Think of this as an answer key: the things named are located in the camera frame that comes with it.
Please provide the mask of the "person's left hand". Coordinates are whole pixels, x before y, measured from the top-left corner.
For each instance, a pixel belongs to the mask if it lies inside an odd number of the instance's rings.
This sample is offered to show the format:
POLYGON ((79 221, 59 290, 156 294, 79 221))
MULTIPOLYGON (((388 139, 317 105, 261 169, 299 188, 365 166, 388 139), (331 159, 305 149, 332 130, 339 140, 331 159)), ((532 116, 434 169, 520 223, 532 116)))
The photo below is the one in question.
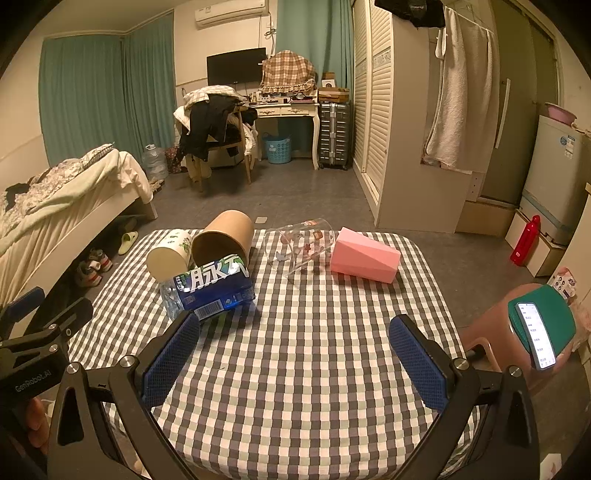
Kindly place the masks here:
POLYGON ((32 398, 25 410, 25 422, 29 443, 44 455, 48 453, 49 423, 41 400, 32 398))

